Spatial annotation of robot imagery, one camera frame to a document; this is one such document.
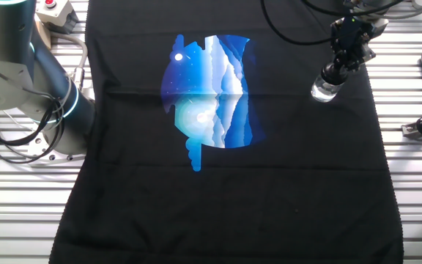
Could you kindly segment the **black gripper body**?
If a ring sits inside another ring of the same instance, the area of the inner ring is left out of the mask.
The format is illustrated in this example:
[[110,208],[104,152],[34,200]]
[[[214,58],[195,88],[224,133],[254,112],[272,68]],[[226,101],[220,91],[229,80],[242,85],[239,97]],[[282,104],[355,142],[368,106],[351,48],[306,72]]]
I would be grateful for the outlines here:
[[345,17],[330,25],[330,47],[334,54],[340,51],[350,52],[354,47],[368,44],[370,40],[379,37],[388,25],[388,19],[375,18],[367,20],[359,17]]

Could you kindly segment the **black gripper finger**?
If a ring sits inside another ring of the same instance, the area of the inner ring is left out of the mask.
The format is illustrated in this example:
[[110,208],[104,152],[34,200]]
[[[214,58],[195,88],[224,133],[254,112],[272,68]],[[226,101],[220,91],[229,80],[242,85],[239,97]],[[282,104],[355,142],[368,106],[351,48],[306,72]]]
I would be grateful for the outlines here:
[[342,75],[348,74],[346,63],[347,63],[347,52],[345,50],[338,51],[335,54],[334,60],[333,60],[333,64],[334,64],[333,67],[334,67],[335,72],[338,75],[342,76]]
[[376,57],[376,53],[369,48],[367,43],[354,45],[347,52],[346,69],[358,71],[360,66]]

